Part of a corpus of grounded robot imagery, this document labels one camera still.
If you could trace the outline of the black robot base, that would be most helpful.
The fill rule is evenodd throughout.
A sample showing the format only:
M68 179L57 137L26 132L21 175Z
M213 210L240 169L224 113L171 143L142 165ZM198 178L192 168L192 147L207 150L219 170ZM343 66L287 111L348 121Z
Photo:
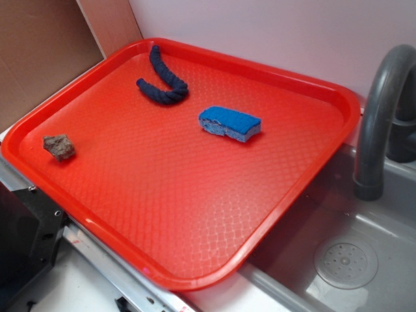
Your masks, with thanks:
M1 289L20 289L53 267L65 221L39 188L1 185Z

